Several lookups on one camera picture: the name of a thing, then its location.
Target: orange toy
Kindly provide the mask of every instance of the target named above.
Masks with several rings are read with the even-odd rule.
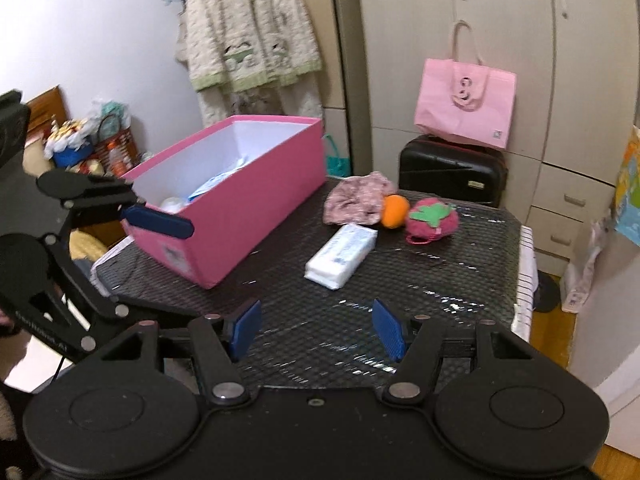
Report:
[[[411,209],[409,201],[400,195],[385,196],[380,223],[387,229],[398,229]]]

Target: pink tote bag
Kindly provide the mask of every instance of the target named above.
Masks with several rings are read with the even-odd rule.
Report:
[[[504,150],[509,139],[516,75],[484,65],[474,41],[478,64],[460,63],[458,31],[471,26],[458,20],[451,30],[451,59],[424,64],[415,125],[450,142]]]

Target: black cable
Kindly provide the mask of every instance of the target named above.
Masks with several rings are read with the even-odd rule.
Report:
[[[51,382],[49,384],[53,384],[53,381],[55,381],[58,378],[58,375],[60,374],[60,370],[62,370],[62,363],[65,362],[65,358],[63,357],[62,359],[60,359],[60,363],[58,364],[58,369],[56,370],[56,373],[53,374],[53,377],[51,378]]]

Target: wooden floor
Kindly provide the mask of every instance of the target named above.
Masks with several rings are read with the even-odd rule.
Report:
[[[575,314],[563,312],[559,307],[548,314],[535,312],[531,327],[531,345],[566,368],[574,324]],[[638,480],[640,459],[613,447],[604,446],[593,465],[593,471],[603,480]]]

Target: cabinet handle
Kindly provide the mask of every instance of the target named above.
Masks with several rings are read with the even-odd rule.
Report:
[[[562,12],[563,18],[569,17],[568,7],[566,5],[566,0],[560,0],[560,12]]]
[[[568,202],[569,204],[577,205],[578,207],[584,207],[587,205],[586,200],[579,200],[567,194],[564,196],[564,201]]]
[[[571,240],[566,240],[565,238],[560,238],[556,235],[551,235],[551,241],[567,247],[571,245]]]

